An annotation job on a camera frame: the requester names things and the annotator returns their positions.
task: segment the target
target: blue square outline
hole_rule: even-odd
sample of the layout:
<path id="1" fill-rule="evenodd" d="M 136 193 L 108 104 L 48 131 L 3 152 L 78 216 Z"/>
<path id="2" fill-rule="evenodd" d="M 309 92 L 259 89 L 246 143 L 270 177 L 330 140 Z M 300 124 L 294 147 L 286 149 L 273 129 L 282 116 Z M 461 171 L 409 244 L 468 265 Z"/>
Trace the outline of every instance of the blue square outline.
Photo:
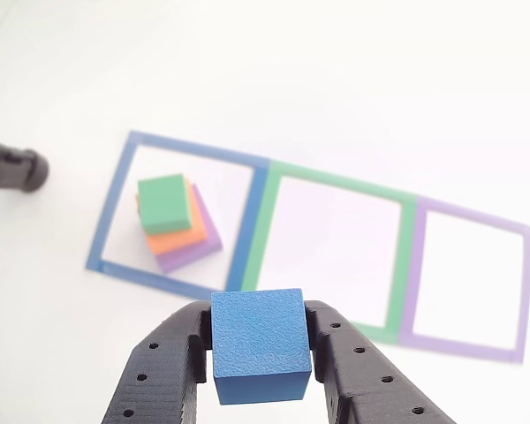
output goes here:
<path id="1" fill-rule="evenodd" d="M 261 208 L 265 183 L 269 174 L 270 160 L 257 155 L 248 155 L 224 148 L 215 148 L 145 132 L 131 131 L 124 145 L 114 178 L 106 196 L 106 201 L 102 208 L 100 219 L 98 220 L 86 269 L 198 300 L 210 300 L 210 295 L 212 292 L 215 292 L 215 290 L 197 284 L 187 283 L 175 278 L 153 274 L 102 259 L 102 253 L 106 245 L 112 219 L 116 212 L 116 206 L 139 145 L 166 148 L 191 155 L 209 157 L 223 162 L 241 164 L 254 169 L 254 176 L 247 195 L 246 208 L 242 216 L 241 225 L 239 226 L 238 240 L 231 259 L 230 271 L 225 287 L 226 292 L 240 291 L 249 259 L 249 251 L 254 238 L 257 216 Z"/>

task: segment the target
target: green cube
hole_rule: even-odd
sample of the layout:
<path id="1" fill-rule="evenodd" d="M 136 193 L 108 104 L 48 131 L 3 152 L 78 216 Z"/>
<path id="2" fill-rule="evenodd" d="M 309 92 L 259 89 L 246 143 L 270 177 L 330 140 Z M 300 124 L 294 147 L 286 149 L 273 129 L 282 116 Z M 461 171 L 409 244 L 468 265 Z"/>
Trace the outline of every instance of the green cube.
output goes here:
<path id="1" fill-rule="evenodd" d="M 147 234 L 186 230 L 193 226 L 187 183 L 182 174 L 144 179 L 138 186 L 141 224 Z"/>

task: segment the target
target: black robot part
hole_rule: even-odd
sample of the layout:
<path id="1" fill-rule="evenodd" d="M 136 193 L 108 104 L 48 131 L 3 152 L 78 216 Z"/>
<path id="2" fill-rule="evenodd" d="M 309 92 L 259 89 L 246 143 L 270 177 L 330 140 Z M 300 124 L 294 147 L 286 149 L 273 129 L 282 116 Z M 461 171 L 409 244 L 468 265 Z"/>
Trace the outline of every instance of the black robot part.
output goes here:
<path id="1" fill-rule="evenodd" d="M 48 175 L 49 164 L 42 155 L 0 144 L 0 188 L 34 192 Z"/>
<path id="2" fill-rule="evenodd" d="M 329 424 L 455 424 L 336 309 L 305 302 Z M 171 315 L 132 351 L 102 424 L 194 424 L 212 349 L 210 302 Z"/>

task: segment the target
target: purple block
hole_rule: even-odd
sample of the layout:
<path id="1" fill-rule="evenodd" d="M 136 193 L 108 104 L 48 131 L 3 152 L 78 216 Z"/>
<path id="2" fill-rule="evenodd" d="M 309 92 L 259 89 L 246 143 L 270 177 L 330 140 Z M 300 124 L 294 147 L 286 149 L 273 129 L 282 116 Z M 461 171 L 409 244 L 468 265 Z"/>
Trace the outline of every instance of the purple block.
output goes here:
<path id="1" fill-rule="evenodd" d="M 210 214 L 208 213 L 206 205 L 202 200 L 201 193 L 195 184 L 193 184 L 193 190 L 194 195 L 196 196 L 196 201 L 198 201 L 198 204 L 201 208 L 202 220 L 206 226 L 208 237 L 206 240 L 201 241 L 200 243 L 195 243 L 178 250 L 173 250 L 172 252 L 168 252 L 166 254 L 156 255 L 155 258 L 157 259 L 157 262 L 159 263 L 159 266 L 163 272 L 171 272 L 174 269 L 184 267 L 191 262 L 198 261 L 207 254 L 212 254 L 213 252 L 217 252 L 218 250 L 222 249 L 222 240 L 220 239 L 218 231 L 212 222 L 212 218 L 210 218 Z"/>

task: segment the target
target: blue cube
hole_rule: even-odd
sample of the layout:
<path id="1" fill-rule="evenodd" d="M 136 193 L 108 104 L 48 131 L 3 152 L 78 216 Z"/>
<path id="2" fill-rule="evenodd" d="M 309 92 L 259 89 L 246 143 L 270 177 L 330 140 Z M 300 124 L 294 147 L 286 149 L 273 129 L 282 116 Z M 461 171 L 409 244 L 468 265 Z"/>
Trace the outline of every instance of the blue cube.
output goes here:
<path id="1" fill-rule="evenodd" d="M 220 404 L 302 399 L 312 372 L 302 290 L 213 293 L 212 349 Z"/>

